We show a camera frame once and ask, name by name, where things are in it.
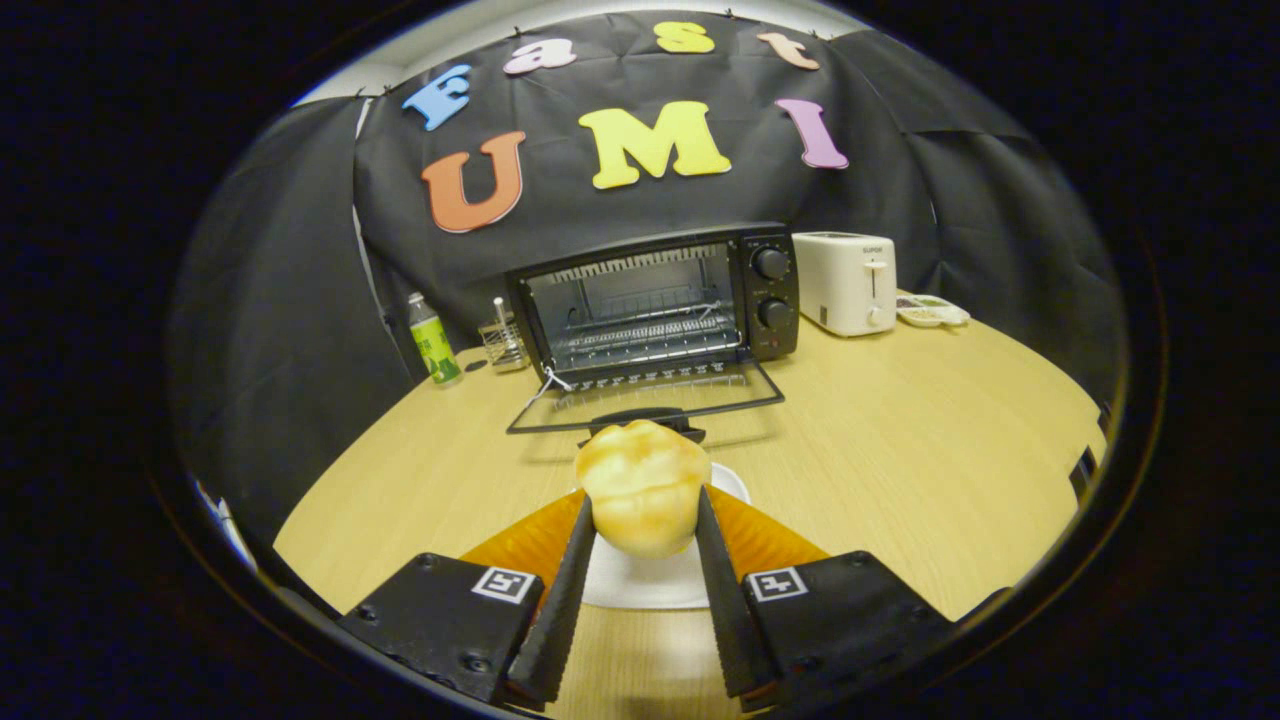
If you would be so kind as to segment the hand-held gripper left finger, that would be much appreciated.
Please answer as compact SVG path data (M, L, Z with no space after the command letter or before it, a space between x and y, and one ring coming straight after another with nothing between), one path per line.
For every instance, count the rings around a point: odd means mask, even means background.
M413 556L340 626L439 685L541 711L559 694L595 538L575 491L461 559Z

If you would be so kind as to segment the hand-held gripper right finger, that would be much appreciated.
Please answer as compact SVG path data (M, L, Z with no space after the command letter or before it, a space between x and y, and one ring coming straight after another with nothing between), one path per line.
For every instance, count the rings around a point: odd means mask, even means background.
M876 687L954 629L873 553L828 555L714 487L695 537L726 692L745 711Z

